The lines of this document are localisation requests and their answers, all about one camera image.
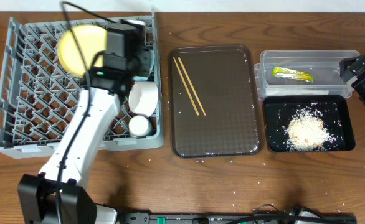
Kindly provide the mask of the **light blue bowl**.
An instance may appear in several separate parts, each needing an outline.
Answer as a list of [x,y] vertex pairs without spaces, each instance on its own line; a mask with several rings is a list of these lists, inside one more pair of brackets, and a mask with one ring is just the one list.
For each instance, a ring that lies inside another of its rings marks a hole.
[[144,49],[138,56],[140,60],[140,67],[135,73],[133,79],[136,82],[154,81],[154,50]]

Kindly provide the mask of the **pink white bowl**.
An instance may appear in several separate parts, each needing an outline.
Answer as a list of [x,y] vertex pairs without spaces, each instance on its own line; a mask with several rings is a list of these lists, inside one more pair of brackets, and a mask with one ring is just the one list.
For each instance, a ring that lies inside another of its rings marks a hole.
[[136,82],[129,93],[130,110],[137,115],[150,117],[158,103],[158,87],[155,82]]

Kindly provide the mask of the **white green cup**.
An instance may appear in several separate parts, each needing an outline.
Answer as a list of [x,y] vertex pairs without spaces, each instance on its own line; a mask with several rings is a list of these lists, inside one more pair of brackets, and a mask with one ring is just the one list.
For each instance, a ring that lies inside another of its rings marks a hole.
[[128,128],[132,136],[143,137],[151,132],[152,125],[146,117],[137,115],[130,119]]

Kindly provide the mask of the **yellow green wrapper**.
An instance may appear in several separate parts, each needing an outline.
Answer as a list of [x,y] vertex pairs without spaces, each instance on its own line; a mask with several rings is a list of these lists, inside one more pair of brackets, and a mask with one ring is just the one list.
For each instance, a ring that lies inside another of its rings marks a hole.
[[272,76],[313,83],[313,76],[311,74],[289,68],[274,67],[272,70]]

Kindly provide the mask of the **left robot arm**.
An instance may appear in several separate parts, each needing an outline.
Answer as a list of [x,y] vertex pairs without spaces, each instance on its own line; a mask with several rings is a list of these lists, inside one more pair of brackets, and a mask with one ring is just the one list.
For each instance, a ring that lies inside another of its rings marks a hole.
[[23,175],[18,196],[26,223],[116,223],[116,209],[87,193],[98,148],[140,68],[145,23],[109,21],[105,27],[69,26],[57,54],[82,77],[77,109],[57,149],[37,175]]

